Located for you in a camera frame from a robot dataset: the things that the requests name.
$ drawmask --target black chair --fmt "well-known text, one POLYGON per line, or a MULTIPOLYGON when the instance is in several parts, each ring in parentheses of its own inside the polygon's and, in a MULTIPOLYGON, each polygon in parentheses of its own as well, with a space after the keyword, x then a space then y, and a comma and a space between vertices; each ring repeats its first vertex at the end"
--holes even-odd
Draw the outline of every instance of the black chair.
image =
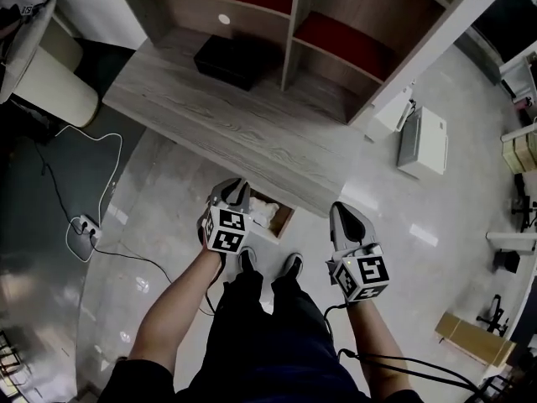
POLYGON ((530 228, 537 220, 537 201, 532 202, 529 196, 526 196, 524 178, 521 174, 514 176, 514 185, 517 188, 519 198, 514 202, 513 207, 511 208, 511 214, 522 214, 520 232, 523 233, 526 228, 530 228), (535 212, 535 218, 530 221, 530 214, 533 212, 535 212))
POLYGON ((494 331, 498 330, 499 336, 503 337, 503 335, 507 331, 507 320, 506 320, 506 323, 504 323, 503 325, 500 325, 500 318, 503 315, 503 309, 500 307, 502 303, 502 297, 499 294, 494 296, 493 303, 491 305, 491 310, 494 305, 494 302, 497 302, 497 303, 496 303, 496 308, 494 309, 494 313, 492 314, 492 318, 486 319, 486 318, 479 316, 476 318, 476 320, 480 322, 485 322, 485 324, 488 324, 488 328, 487 328, 488 332, 494 333, 494 331))

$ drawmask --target power strip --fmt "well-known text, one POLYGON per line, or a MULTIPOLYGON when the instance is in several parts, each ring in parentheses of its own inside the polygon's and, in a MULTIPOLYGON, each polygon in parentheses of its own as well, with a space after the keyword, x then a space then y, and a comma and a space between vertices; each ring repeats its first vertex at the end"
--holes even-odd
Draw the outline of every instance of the power strip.
POLYGON ((81 228, 84 228, 84 231, 89 233, 91 230, 94 231, 94 238, 101 238, 102 231, 97 224, 95 224, 89 217, 86 215, 80 215, 80 225, 81 228))

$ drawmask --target leg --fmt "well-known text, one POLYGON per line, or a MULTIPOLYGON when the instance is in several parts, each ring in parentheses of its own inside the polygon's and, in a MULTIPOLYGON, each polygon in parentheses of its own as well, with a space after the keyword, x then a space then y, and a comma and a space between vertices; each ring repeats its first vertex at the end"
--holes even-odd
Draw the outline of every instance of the leg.
POLYGON ((285 262, 283 275, 273 282, 273 317, 280 325, 315 333, 330 340, 321 311, 311 297, 300 289, 296 280, 302 264, 299 254, 291 254, 285 262))
POLYGON ((259 303, 263 276, 252 263, 255 263, 255 253, 245 249, 239 255, 242 273, 231 284, 224 284, 224 294, 209 332, 206 361, 221 359, 229 348, 234 353, 240 352, 247 343, 244 337, 255 336, 269 317, 259 303))

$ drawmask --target sneaker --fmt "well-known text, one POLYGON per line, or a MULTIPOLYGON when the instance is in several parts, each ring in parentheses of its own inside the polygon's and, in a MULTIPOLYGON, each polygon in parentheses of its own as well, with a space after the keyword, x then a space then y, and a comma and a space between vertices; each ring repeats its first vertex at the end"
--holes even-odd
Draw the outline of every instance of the sneaker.
POLYGON ((287 259, 285 260, 284 267, 282 269, 281 276, 286 276, 291 279, 297 280, 302 273, 302 269, 304 268, 304 260, 302 259, 302 255, 298 253, 291 254, 287 259))
POLYGON ((243 247, 238 255, 238 268, 243 273, 258 270, 258 258, 249 246, 243 247))

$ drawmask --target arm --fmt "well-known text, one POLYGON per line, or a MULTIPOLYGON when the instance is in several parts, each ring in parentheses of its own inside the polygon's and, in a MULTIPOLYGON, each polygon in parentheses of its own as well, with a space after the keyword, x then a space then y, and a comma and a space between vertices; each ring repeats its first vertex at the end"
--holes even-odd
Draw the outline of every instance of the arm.
MULTIPOLYGON (((360 301, 351 305, 347 308, 347 313, 354 331, 358 354, 375 353, 403 357, 399 346, 372 301, 360 301)), ((371 360, 407 369, 404 361, 376 358, 371 358, 371 360)), ((397 391, 412 389, 407 374, 364 363, 362 363, 362 370, 374 400, 383 401, 397 391)))
POLYGON ((128 359, 146 359, 175 370, 177 348, 220 265, 220 255, 205 248, 151 306, 142 320, 128 359))

